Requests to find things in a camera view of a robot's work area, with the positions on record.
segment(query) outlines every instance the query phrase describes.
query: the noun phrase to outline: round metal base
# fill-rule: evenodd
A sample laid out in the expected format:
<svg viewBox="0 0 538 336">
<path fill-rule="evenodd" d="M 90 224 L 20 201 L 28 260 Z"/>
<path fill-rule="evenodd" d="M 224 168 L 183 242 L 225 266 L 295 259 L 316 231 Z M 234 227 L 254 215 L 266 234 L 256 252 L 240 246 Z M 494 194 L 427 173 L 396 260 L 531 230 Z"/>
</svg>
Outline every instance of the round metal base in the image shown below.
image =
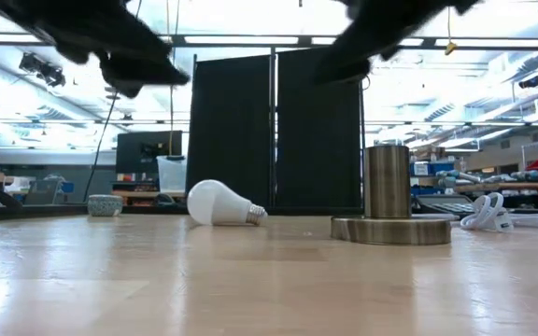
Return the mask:
<svg viewBox="0 0 538 336">
<path fill-rule="evenodd" d="M 441 245 L 451 241 L 448 220 L 332 218 L 332 238 L 361 244 Z"/>
</svg>

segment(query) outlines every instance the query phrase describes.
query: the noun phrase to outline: computer monitor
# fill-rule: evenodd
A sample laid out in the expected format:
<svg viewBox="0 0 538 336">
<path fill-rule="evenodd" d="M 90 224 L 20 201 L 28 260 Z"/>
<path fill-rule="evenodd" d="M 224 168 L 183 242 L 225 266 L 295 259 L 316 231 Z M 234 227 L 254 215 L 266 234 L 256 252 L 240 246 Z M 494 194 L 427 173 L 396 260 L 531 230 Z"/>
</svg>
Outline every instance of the computer monitor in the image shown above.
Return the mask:
<svg viewBox="0 0 538 336">
<path fill-rule="evenodd" d="M 182 131 L 139 132 L 118 135 L 116 173 L 158 173 L 157 157 L 182 155 Z"/>
</svg>

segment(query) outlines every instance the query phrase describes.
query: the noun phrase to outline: coiled white cord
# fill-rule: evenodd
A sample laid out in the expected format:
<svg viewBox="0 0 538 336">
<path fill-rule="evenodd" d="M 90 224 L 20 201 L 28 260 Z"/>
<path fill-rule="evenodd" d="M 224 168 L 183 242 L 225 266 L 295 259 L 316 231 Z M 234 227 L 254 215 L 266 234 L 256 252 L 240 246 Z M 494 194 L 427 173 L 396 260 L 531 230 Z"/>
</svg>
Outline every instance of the coiled white cord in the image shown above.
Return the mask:
<svg viewBox="0 0 538 336">
<path fill-rule="evenodd" d="M 503 196 L 499 192 L 481 196 L 473 203 L 474 215 L 460 221 L 465 230 L 511 231 L 515 226 L 538 228 L 538 214 L 513 215 L 503 208 Z"/>
</svg>

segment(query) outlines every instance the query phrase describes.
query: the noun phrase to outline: white light bulb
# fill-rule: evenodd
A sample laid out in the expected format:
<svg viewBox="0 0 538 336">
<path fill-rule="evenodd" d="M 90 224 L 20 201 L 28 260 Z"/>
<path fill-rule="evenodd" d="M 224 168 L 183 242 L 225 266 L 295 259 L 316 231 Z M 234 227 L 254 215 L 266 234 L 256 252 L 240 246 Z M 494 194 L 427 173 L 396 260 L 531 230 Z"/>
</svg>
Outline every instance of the white light bulb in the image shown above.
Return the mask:
<svg viewBox="0 0 538 336">
<path fill-rule="evenodd" d="M 259 225 L 265 209 L 216 180 L 197 183 L 188 193 L 188 212 L 200 224 L 250 223 Z"/>
</svg>

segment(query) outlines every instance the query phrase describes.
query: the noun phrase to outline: small bowl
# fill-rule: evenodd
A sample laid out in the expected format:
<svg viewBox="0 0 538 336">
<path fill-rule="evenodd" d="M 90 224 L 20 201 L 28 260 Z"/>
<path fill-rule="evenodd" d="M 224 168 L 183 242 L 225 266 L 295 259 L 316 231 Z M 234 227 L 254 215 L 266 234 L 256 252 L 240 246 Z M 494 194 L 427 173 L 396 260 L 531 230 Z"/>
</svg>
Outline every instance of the small bowl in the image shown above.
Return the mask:
<svg viewBox="0 0 538 336">
<path fill-rule="evenodd" d="M 123 199 L 121 196 L 91 195 L 88 208 L 93 217 L 114 217 L 121 213 Z"/>
</svg>

